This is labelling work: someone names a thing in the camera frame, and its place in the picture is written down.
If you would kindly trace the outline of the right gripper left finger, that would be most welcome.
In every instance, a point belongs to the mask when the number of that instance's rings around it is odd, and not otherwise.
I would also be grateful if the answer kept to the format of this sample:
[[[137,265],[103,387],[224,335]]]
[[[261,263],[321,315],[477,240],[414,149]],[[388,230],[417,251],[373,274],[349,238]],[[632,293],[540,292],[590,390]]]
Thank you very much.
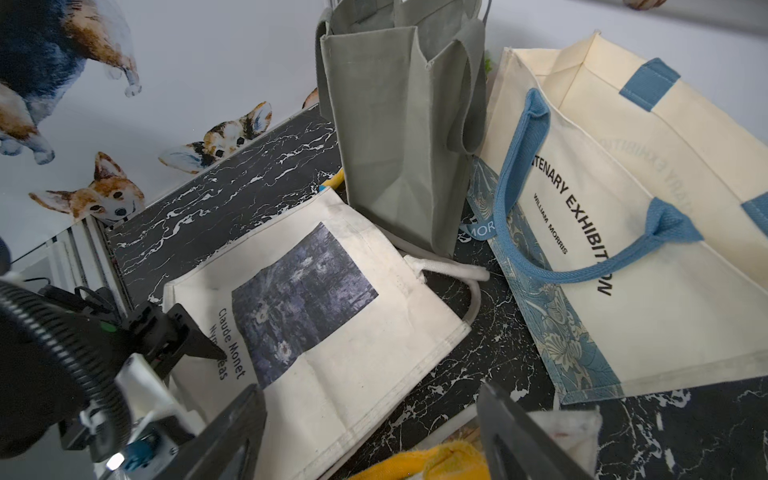
[[[267,407],[256,384],[246,387],[194,440],[183,445],[158,479],[241,479],[255,477]]]

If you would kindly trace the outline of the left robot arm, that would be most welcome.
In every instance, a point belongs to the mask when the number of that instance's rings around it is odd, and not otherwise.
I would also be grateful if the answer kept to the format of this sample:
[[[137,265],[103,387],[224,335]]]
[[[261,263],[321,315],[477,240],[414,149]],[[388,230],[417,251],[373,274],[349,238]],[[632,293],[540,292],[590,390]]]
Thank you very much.
[[[133,416],[117,382],[144,360],[161,380],[185,356],[223,360],[179,304],[169,312],[146,301],[121,314],[111,291],[47,284],[38,292],[13,281],[11,254],[1,248],[1,456],[29,450],[58,426],[66,450],[89,449],[94,461],[124,456],[129,470],[149,465],[171,435],[194,435],[178,420],[151,420],[130,437]]]

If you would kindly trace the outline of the white bag with yellow handles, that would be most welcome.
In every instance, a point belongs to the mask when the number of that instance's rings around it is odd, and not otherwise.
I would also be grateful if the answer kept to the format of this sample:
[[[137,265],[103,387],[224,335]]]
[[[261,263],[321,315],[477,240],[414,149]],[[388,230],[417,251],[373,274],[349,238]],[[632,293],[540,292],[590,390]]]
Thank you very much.
[[[533,411],[531,420],[577,465],[592,475],[603,424],[599,411]],[[415,448],[397,453],[354,479],[488,479],[481,428],[474,405],[451,418]]]

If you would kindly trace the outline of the cream canvas bag with print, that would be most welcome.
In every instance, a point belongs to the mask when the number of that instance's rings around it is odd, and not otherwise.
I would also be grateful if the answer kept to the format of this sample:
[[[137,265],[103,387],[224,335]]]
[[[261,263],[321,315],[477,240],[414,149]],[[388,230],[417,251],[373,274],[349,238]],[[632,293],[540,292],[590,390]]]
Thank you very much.
[[[164,287],[225,352],[172,377],[203,418],[247,386],[266,401],[254,475],[317,479],[469,333],[481,267],[396,249],[326,189]]]

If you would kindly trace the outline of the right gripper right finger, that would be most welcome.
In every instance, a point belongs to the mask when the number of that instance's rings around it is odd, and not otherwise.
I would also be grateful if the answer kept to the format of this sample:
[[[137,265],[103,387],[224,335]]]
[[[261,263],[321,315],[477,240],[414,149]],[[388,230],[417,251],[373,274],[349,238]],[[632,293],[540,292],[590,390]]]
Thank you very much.
[[[590,477],[495,383],[481,385],[476,408],[491,479]]]

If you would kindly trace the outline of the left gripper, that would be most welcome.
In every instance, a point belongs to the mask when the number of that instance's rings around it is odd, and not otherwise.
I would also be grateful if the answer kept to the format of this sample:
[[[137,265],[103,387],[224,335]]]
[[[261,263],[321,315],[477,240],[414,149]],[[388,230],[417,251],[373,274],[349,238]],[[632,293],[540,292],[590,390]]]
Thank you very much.
[[[133,350],[141,354],[161,380],[166,380],[184,355],[223,361],[217,346],[179,303],[165,312],[159,304],[143,302],[128,317],[126,328]]]

